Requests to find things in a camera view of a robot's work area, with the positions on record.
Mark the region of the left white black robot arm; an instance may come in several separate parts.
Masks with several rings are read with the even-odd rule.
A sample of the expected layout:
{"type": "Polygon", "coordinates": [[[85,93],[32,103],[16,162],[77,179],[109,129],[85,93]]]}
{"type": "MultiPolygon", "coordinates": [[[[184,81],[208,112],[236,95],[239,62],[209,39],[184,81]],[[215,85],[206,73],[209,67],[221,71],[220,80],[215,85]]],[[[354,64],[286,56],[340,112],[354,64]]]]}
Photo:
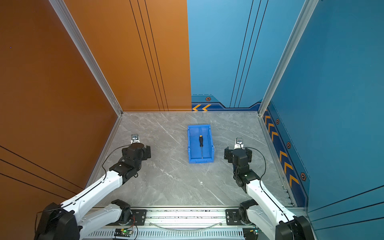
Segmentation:
{"type": "Polygon", "coordinates": [[[82,240],[111,223],[129,225],[133,222],[131,206],[114,200],[101,210],[89,213],[109,193],[130,178],[138,177],[142,162],[151,158],[151,147],[136,142],[122,149],[122,157],[95,183],[74,197],[57,205],[52,203],[43,211],[35,230],[36,240],[82,240]]]}

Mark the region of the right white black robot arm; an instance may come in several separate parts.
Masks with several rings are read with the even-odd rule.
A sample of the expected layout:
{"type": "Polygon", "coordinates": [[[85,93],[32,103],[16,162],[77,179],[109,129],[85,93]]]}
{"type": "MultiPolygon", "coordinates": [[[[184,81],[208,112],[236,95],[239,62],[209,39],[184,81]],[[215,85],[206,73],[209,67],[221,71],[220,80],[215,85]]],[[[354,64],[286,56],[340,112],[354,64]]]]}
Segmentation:
{"type": "Polygon", "coordinates": [[[224,159],[233,164],[234,180],[252,199],[239,206],[241,221],[258,227],[270,240],[314,240],[310,222],[297,216],[267,189],[251,168],[252,148],[224,150],[224,159]]]}

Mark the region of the black yellow handled screwdriver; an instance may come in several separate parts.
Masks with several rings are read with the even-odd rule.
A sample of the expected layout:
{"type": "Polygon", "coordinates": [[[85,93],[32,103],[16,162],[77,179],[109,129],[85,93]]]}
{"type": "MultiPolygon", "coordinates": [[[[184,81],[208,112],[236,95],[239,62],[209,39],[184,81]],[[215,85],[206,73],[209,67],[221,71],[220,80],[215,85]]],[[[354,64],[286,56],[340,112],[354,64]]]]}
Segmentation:
{"type": "Polygon", "coordinates": [[[203,154],[204,138],[202,135],[199,136],[199,142],[200,142],[200,148],[201,148],[201,158],[203,159],[204,158],[204,154],[203,154]]]}

